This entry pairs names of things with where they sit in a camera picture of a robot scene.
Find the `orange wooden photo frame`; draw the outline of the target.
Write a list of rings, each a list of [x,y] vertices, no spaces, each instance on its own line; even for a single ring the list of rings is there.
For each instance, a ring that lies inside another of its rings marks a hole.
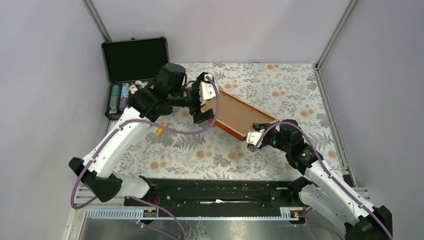
[[[253,130],[253,124],[274,124],[279,120],[264,111],[248,104],[235,96],[220,90],[220,105],[215,126],[235,137],[245,141],[247,132]]]

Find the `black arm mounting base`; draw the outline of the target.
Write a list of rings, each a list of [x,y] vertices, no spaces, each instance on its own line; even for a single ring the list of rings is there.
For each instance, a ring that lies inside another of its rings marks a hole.
[[[289,181],[249,180],[147,180],[149,190],[141,197],[183,218],[283,218],[281,208],[302,209],[304,177]]]

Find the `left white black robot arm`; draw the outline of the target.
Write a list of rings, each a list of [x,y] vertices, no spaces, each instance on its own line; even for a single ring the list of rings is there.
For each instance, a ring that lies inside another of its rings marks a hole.
[[[93,193],[94,200],[102,203],[114,197],[136,197],[144,206],[152,204],[155,200],[152,184],[144,177],[114,172],[118,160],[134,139],[151,126],[181,135],[199,135],[207,131],[217,121],[220,112],[218,108],[201,110],[210,100],[220,104],[219,87],[212,75],[202,72],[195,80],[188,81],[183,66],[175,63],[162,66],[156,78],[130,94],[128,105],[100,143],[84,157],[73,157],[69,161],[69,168],[77,175],[71,192],[71,206],[74,209],[85,207],[84,203],[75,203],[80,183]],[[183,131],[156,122],[159,117],[169,115],[174,107],[188,108],[195,124],[210,123],[201,130]]]

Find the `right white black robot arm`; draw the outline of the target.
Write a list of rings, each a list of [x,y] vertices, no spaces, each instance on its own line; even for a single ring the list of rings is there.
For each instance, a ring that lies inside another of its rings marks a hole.
[[[300,172],[301,177],[286,193],[291,205],[303,203],[317,211],[338,228],[345,240],[393,239],[390,210],[384,205],[375,206],[334,173],[295,120],[253,123],[252,127],[246,135],[251,151],[278,149]]]

